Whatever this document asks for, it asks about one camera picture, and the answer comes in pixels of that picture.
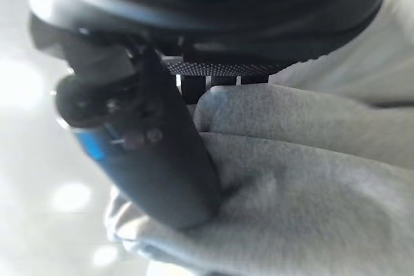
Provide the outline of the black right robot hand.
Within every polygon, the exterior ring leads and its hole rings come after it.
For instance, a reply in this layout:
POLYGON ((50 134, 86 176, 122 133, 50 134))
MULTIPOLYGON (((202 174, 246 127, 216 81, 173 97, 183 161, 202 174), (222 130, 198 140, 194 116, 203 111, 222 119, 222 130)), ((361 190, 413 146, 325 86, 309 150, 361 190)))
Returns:
POLYGON ((37 49, 71 73, 55 106, 88 157, 176 228, 218 211, 215 168, 188 111, 214 85, 265 82, 344 46, 383 0, 27 0, 37 49))

